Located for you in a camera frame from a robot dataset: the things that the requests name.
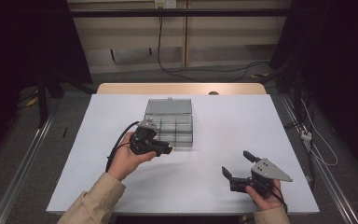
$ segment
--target black cable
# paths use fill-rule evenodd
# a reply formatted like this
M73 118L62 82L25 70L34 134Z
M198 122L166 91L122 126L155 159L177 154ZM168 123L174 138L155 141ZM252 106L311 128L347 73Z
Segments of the black cable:
M110 165L112 164L112 160L115 157L116 151L118 149L118 143L121 141L121 139L124 137L124 135L127 133L127 131L132 128L132 126L136 125L137 123L139 123L139 121L135 121L132 124L130 124L130 126L128 126L126 128L126 130L124 130L124 132L121 134L121 136L118 138L118 140L116 141L115 146L112 148L112 151L110 152L110 155L107 157L107 164L106 164L106 169L105 171L107 172L109 170Z
M237 78L235 78L235 79L233 79L233 80L230 80L229 82L235 82L235 81L237 81L237 80L239 80L239 79L245 77L246 74L248 73L248 70L249 70L250 67L256 66L256 65L258 65L258 64L260 64L260 63L264 63L264 62L253 62L253 63L249 63L249 64L246 66L245 74L243 74L242 76L237 77Z
M204 81L201 81L201 80L196 80L194 78L191 78L191 77L185 77L185 76L182 76L182 75L177 75L175 73L177 72L189 72L189 71L203 71L203 72L236 72L236 71L240 71L240 70L246 70L245 71L245 74L242 75L241 77L238 77L234 80L231 80L229 82L234 82L242 77L244 77L246 75L246 73L248 72L248 69L250 67L253 67L253 66L256 66L256 65L259 65L261 63L269 63L269 62L252 62L252 63L249 63L248 65L244 66L244 67L241 67L241 68L234 68L234 69L228 69L228 70L215 70L215 69L204 69L204 68L186 68L186 69L177 69L177 70L167 70L166 68L164 68L164 66L162 66L162 63L161 63L161 59L160 59L160 49L161 49L161 33L162 33L162 17L159 17L159 33L158 33L158 66L159 68L164 71L165 73L171 75L171 76L175 76L175 77L183 77L183 78L186 78L186 79L189 79L189 80L192 80L192 81L196 81L196 82L204 82Z

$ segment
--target floor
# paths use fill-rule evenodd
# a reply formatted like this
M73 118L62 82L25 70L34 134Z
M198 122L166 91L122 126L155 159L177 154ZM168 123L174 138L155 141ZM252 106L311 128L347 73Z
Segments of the floor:
M240 65L212 66L213 69L242 67ZM102 72L106 66L100 66L95 72ZM182 82L192 81L182 77L172 77L160 70L154 70L145 67L142 71L129 71L128 67L121 67L120 72L106 74L109 68L103 74L94 74L94 85L97 88L103 82ZM246 75L236 82L245 82L251 79L251 74L269 73L271 70L264 64L255 66L247 73L241 70L238 74L219 74L206 71L192 71L183 73L183 76L192 77L197 80L207 80L212 82L225 82L234 80L238 76ZM56 111L52 121L45 133L44 140L38 145L38 150L33 155L30 169L22 174L23 182L19 190L13 194L13 204L7 206L7 213L0 217L0 223L56 223L59 216L48 214L46 207L51 197L52 191L58 181L62 168L65 165L72 144L76 139L76 133L81 125L82 118L87 110L90 96L71 86L62 84L65 89L65 95L61 99L48 98L50 113ZM25 89L21 96L26 96L34 88ZM276 91L274 82L266 85L266 90L270 94L277 112L282 120L282 125L292 122L290 117L290 104L285 100L291 99L291 94L281 95ZM324 117L324 112L315 102L309 107L311 113L314 113L314 124L321 136L328 142L330 147L337 154L338 164L336 166L322 166L318 169L314 165L314 189L313 194L320 206L321 212L314 215L290 217L292 223L358 223L358 161L353 158L351 151L347 148L345 141L336 136L332 125ZM4 198L5 192L12 183L13 178L28 155L30 145L34 144L34 138L37 133L39 122L38 107L36 105L19 105L19 110L7 135L2 139L0 145L0 201ZM302 166L304 175L310 175L309 156L303 147L296 127L287 130L287 136L293 146L298 160ZM317 137L314 140L323 158L327 162L334 162L335 158L328 149L325 142ZM333 182L338 185L333 190L329 187L331 179L325 179L323 172L328 172L334 178ZM347 201L348 205L342 206L340 202ZM342 216L342 207L350 209L354 213L351 220ZM237 217L118 217L116 223L238 223Z

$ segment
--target person's right hand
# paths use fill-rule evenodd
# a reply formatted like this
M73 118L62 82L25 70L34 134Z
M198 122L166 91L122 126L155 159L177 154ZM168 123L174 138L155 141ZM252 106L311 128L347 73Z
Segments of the person's right hand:
M274 179L274 185L279 190L281 190L281 181ZM275 187L272 191L279 197L282 197L280 192ZM251 196L251 198L255 201L260 211L266 211L272 208L282 207L282 203L277 198L275 198L274 196L270 196L267 199L263 199L263 197L261 197L257 193L257 191L255 191L255 189L251 186L246 186L246 192L248 192L249 196Z
M108 174L116 178L118 181L123 180L130 175L139 164L145 161L151 161L155 156L156 152L148 152L143 155L135 155L130 150L130 138L133 133L126 133L123 140L120 143L120 146L113 158L112 164L109 167Z

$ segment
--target table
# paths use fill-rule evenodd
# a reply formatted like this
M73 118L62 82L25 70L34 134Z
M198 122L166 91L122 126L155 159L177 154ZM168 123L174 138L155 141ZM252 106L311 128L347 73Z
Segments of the table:
M242 156L244 150L268 158L294 179L282 182L289 214L319 212L270 97L263 92L240 94L241 85L245 93L251 93L245 87L260 88L259 84L103 84L91 98L47 211L63 213L92 186L121 132L143 117L148 99L171 96L192 101L193 147L139 166L123 181L127 189L115 215L236 216L256 211L247 194L229 190L221 173L225 166L234 176L250 176L253 164ZM158 94L144 94L148 88ZM163 94L169 90L177 94ZM232 95L201 95L209 91Z

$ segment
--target small black object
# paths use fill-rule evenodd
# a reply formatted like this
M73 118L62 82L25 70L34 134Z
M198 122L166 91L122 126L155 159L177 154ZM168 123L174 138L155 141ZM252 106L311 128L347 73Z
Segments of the small black object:
M251 162L259 162L260 159L255 157L248 151L243 151L243 156ZM270 192L274 186L273 179L265 178L264 176L257 174L253 170L251 171L252 176L248 178L232 177L232 174L222 166L223 176L229 181L231 191L240 193L247 193L246 186L252 186L263 198L268 198Z
M136 155L155 151L158 157L161 154L170 154L173 150L170 143L153 139L157 134L156 130L158 130L158 126L152 119L142 121L135 133L131 135L131 151Z

